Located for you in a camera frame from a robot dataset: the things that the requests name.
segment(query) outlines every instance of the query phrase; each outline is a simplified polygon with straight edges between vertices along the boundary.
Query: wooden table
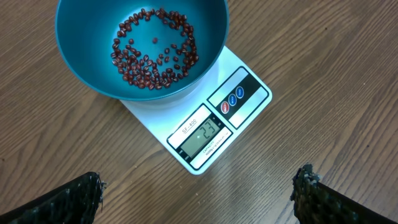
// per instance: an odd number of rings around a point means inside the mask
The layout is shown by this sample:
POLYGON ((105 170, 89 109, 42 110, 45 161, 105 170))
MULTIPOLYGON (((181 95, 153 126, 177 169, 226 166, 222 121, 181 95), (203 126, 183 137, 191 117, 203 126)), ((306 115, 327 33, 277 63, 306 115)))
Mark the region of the wooden table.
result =
POLYGON ((93 170, 109 182, 96 223, 295 223, 310 162, 398 221, 398 1, 230 0, 227 46, 274 99, 201 176, 72 75, 56 6, 0 2, 0 213, 93 170))

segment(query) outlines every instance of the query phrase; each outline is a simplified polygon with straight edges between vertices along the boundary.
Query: blue button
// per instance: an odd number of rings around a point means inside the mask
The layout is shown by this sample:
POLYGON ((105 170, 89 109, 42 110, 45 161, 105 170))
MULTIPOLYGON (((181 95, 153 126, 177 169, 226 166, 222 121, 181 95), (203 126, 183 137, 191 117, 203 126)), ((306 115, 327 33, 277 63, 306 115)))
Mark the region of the blue button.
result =
POLYGON ((236 96, 235 96, 235 94, 231 94, 228 97, 228 101, 229 101, 229 105, 235 106, 236 105, 236 96))
POLYGON ((244 91, 243 88, 241 86, 238 86, 236 88, 236 97, 238 97, 239 99, 243 98, 244 95, 244 91))

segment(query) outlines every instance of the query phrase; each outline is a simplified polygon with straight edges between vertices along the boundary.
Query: bowl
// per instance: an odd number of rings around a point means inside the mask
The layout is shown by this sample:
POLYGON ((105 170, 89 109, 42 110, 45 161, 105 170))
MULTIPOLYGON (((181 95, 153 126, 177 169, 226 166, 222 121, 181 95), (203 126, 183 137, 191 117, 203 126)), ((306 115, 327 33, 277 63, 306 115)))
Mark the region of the bowl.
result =
MULTIPOLYGON (((156 100, 173 95, 198 81, 216 62, 224 47, 228 35, 229 13, 226 0, 60 0, 55 18, 55 35, 60 53, 70 70, 83 83, 92 89, 113 98, 130 101, 156 100), (178 11, 187 16, 186 22, 193 26, 193 36, 197 47, 199 60, 189 70, 189 75, 178 82, 172 83, 170 88, 161 90, 139 89, 130 86, 118 73, 113 65, 111 53, 112 45, 119 31, 119 24, 129 19, 141 9, 149 11, 163 8, 166 12, 178 11)), ((159 54, 167 55, 170 62, 163 61, 158 66, 160 74, 166 68, 172 68, 175 73, 182 73, 174 69, 174 64, 183 65, 183 55, 177 55, 171 44, 181 48, 188 38, 182 37, 181 31, 171 29, 162 20, 153 15, 150 21, 139 20, 139 25, 131 24, 132 31, 126 37, 119 38, 119 48, 123 50, 129 39, 134 39, 132 47, 142 55, 148 55, 156 61, 159 54)))

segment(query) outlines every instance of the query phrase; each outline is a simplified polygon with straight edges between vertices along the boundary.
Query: scale platform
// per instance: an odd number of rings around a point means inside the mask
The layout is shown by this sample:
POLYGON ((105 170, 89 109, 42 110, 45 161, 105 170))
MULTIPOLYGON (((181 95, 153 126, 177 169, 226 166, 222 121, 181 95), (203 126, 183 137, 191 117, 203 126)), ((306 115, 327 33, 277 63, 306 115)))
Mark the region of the scale platform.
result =
POLYGON ((230 49, 192 86, 152 101, 123 101, 192 174, 202 174, 271 102, 271 90, 230 49))

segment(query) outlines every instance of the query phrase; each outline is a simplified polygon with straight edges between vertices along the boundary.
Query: white scale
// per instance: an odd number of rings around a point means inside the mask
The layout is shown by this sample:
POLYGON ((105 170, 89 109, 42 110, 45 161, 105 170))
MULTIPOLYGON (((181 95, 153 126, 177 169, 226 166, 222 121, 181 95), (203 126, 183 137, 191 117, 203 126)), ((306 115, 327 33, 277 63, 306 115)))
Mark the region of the white scale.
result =
POLYGON ((172 96, 122 103, 192 174, 202 174, 272 99, 230 49, 199 81, 172 96))

